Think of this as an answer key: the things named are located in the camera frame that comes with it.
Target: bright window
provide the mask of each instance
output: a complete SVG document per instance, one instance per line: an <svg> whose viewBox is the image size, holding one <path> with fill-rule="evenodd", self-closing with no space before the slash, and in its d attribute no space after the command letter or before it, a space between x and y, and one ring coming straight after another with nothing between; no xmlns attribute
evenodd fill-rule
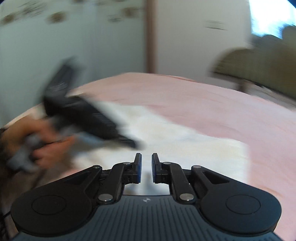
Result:
<svg viewBox="0 0 296 241"><path fill-rule="evenodd" d="M288 0L249 0L252 33L281 38L281 31L288 25L296 25L296 8Z"/></svg>

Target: white cloth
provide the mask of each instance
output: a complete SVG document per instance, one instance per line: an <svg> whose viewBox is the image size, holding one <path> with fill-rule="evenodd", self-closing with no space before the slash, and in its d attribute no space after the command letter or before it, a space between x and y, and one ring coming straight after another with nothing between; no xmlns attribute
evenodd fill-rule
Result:
<svg viewBox="0 0 296 241"><path fill-rule="evenodd" d="M142 154L142 180L138 185L127 185L136 195L169 194L168 185L152 182L151 155L158 153L160 162L174 162L183 169L201 165L230 178L247 183L249 174L248 148L232 139L209 137L196 130L174 124L143 106L122 106L100 102L99 107L120 123L120 131L142 143L141 150L121 146L99 146L95 138L83 141L97 148L81 151L75 147L74 164L85 169L98 164L110 169L116 163L133 162L137 152Z"/></svg>

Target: silver screw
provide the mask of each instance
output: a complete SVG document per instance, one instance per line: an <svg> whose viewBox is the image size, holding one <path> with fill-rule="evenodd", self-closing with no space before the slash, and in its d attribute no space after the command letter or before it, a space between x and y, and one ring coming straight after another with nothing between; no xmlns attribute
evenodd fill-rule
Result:
<svg viewBox="0 0 296 241"><path fill-rule="evenodd" d="M190 193L183 193L180 195L180 199L183 201L191 201L194 199L194 196Z"/></svg>
<svg viewBox="0 0 296 241"><path fill-rule="evenodd" d="M111 194L108 194L108 193L104 193L104 194L101 194L98 199L100 201L103 201L103 202L107 202L107 201L111 201L113 198L113 196Z"/></svg>

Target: person's arm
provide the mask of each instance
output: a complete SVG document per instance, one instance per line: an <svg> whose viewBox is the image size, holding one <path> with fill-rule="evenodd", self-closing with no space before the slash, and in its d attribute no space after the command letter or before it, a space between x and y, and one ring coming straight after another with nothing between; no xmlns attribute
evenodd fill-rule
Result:
<svg viewBox="0 0 296 241"><path fill-rule="evenodd" d="M37 133L45 143L44 147L33 151L36 163L44 169L52 167L61 161L64 155L74 143L74 137L68 137L58 141L59 137L50 123L45 119L35 120L29 116L23 117L8 129L0 132L0 187L14 172L6 167L6 162L21 147L26 136Z"/></svg>

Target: round table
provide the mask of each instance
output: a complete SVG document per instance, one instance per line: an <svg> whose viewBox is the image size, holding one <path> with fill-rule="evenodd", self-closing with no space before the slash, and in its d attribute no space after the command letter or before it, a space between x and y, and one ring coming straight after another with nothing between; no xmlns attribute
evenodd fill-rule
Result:
<svg viewBox="0 0 296 241"><path fill-rule="evenodd" d="M296 112L235 90L155 74L122 74L86 84L73 93L146 106L205 135L246 143L251 160L248 184L280 201L282 216L275 233L295 241Z"/></svg>

